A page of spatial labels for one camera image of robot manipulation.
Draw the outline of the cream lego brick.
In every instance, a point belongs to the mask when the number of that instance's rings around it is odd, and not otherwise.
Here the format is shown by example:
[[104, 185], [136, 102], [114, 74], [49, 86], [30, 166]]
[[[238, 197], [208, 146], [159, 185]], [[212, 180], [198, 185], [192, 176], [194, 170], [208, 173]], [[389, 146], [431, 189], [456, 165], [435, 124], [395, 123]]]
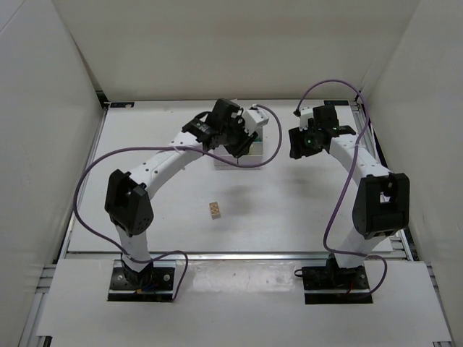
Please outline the cream lego brick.
[[211, 202], [209, 204], [209, 210], [212, 219], [217, 219], [221, 217], [220, 207], [217, 202]]

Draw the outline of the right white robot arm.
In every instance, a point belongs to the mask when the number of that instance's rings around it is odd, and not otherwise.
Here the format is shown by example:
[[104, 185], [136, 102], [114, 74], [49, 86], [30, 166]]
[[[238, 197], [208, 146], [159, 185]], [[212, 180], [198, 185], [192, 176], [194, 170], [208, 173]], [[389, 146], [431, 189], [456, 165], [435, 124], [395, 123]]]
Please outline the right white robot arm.
[[340, 125], [333, 105], [296, 110], [298, 127], [289, 130], [293, 159], [326, 152], [348, 172], [347, 182], [357, 185], [352, 208], [352, 230], [326, 262], [328, 278], [347, 282], [364, 259], [391, 234], [409, 223], [409, 178], [382, 166], [361, 147], [360, 136]]

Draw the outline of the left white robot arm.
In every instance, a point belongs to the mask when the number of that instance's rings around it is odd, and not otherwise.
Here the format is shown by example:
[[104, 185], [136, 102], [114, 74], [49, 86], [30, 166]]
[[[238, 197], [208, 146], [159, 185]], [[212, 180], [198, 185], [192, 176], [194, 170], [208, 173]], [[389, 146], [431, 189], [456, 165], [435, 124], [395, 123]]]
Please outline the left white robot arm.
[[116, 226], [129, 273], [144, 272], [150, 261], [146, 231], [154, 220], [151, 200], [156, 192], [205, 152], [223, 146], [235, 158], [247, 154], [257, 130], [267, 123], [268, 117], [256, 107], [243, 110], [219, 99], [211, 111], [187, 122], [167, 149], [134, 169], [110, 175], [104, 208]]

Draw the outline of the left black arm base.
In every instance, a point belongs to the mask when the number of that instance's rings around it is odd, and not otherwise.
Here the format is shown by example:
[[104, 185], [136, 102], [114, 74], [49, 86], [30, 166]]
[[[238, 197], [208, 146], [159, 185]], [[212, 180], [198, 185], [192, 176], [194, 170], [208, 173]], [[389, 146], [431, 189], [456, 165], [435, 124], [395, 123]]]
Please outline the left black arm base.
[[107, 301], [117, 302], [170, 302], [174, 296], [176, 265], [167, 262], [154, 266], [141, 277], [127, 280], [123, 266], [113, 266]]

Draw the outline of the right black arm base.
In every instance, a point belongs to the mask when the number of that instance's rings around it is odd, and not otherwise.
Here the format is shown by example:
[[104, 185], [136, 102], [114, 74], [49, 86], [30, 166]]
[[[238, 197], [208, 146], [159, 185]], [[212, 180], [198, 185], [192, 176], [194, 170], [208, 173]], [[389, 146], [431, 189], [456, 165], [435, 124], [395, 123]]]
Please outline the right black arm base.
[[364, 266], [350, 269], [337, 265], [306, 266], [296, 269], [294, 275], [302, 279], [305, 303], [372, 304], [370, 285]]

